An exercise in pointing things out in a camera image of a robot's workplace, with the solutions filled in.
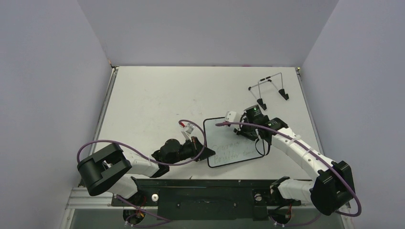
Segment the small black-framed whiteboard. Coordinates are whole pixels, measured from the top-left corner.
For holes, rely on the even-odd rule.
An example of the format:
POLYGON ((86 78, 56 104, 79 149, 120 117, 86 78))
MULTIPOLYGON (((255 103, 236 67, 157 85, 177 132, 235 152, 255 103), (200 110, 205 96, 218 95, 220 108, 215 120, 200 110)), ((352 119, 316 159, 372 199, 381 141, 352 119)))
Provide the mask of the small black-framed whiteboard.
POLYGON ((269 154, 269 146, 263 140, 251 141, 236 135, 233 127, 218 127, 224 119, 211 118, 203 122, 208 148, 216 154, 207 159, 210 168, 262 158, 269 154))

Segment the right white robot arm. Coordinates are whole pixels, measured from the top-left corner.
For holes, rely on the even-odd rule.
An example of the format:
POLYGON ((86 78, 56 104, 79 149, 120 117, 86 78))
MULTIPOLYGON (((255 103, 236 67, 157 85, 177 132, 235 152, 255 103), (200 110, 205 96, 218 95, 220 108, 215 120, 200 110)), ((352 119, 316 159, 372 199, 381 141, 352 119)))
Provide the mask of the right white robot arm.
POLYGON ((273 182, 269 197, 274 203, 287 200, 310 203, 321 214, 331 215, 354 198, 351 167, 344 161, 336 162, 322 155, 280 118, 270 119, 258 105, 253 105, 243 114, 227 112, 224 120, 234 126, 237 135, 252 141, 262 140, 269 149, 282 151, 310 177, 310 181, 282 177, 273 182))

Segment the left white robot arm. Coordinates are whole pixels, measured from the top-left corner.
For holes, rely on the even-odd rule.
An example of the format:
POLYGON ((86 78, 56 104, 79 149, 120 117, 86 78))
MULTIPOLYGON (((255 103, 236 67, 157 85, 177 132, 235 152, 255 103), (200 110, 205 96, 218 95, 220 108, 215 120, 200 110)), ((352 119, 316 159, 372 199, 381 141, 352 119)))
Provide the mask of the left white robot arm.
POLYGON ((142 200, 142 191, 137 186, 134 175, 158 178, 169 172, 170 167, 182 161, 202 161, 216 152, 197 137, 192 136, 181 144, 169 139, 151 156, 151 159, 139 160, 132 154, 125 154, 120 144, 108 141, 108 145, 96 153, 79 160, 77 170, 91 196, 105 192, 120 195, 130 205, 142 200))

